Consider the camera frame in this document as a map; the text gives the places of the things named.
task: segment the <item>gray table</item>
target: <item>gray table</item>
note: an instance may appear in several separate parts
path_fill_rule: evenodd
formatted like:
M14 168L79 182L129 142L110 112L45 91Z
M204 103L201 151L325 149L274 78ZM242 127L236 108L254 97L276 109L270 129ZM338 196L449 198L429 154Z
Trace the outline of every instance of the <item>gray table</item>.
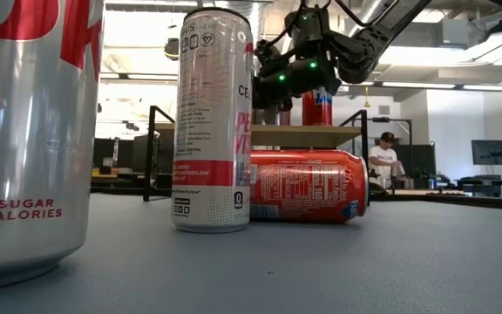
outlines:
M86 245L0 313L502 313L502 210L373 203L344 226L180 233L170 201L93 195Z

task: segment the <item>person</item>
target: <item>person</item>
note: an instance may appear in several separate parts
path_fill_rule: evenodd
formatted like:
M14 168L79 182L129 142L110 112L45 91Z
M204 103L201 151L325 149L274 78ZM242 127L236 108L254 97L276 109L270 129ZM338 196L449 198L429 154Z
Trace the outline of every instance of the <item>person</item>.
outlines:
M394 138L393 133L385 132L381 135L379 145L370 149L370 168L379 175L371 180L381 186L384 184L384 188L390 186L392 168L398 163L397 153L392 149Z

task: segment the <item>wooden shelf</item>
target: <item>wooden shelf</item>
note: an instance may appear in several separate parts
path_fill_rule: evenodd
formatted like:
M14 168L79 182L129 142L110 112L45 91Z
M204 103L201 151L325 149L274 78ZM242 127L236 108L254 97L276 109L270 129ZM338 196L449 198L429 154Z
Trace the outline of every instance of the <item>wooden shelf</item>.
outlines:
M166 136L173 136L174 128L173 123L157 123L155 125L155 130ZM361 127L252 125L251 145L336 148L361 133Z

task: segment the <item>can top rim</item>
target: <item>can top rim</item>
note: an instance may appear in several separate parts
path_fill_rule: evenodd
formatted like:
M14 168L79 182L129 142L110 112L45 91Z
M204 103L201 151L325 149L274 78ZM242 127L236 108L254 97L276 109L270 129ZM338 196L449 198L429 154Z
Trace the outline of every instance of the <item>can top rim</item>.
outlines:
M240 12L235 11L235 10L231 10L231 9L226 9L226 8L219 8L219 7L204 7L204 8L197 8L195 10L192 10L191 12L189 12L185 15L185 17L183 18L183 23L185 23L187 21L187 18L192 16L193 14L199 13L202 11L206 11L206 10L219 10L219 11L224 11L227 13L232 13L238 17L241 17L245 21L245 23L247 23L249 25L249 27L251 26L248 19L246 17L244 17Z

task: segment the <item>baseball cap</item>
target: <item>baseball cap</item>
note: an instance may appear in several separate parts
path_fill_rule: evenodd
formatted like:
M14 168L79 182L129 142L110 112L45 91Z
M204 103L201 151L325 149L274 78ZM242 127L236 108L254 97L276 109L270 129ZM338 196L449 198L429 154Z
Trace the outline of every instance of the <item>baseball cap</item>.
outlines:
M394 134L391 132L385 132L381 135L381 140L384 140L387 143L394 143Z

